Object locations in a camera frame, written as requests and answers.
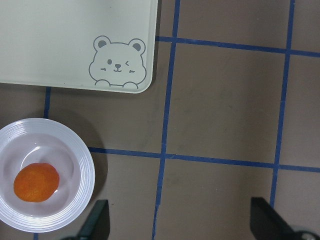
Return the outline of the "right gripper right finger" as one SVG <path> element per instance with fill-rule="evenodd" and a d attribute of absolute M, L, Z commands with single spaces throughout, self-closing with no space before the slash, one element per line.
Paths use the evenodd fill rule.
<path fill-rule="evenodd" d="M 256 240 L 295 239 L 295 231 L 262 197 L 250 200 L 250 230 Z"/>

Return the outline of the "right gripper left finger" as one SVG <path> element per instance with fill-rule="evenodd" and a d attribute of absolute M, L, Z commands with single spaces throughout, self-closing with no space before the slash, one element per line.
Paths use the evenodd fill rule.
<path fill-rule="evenodd" d="M 78 238 L 108 238 L 110 234 L 110 212 L 107 199 L 97 200 L 86 221 L 79 230 Z"/>

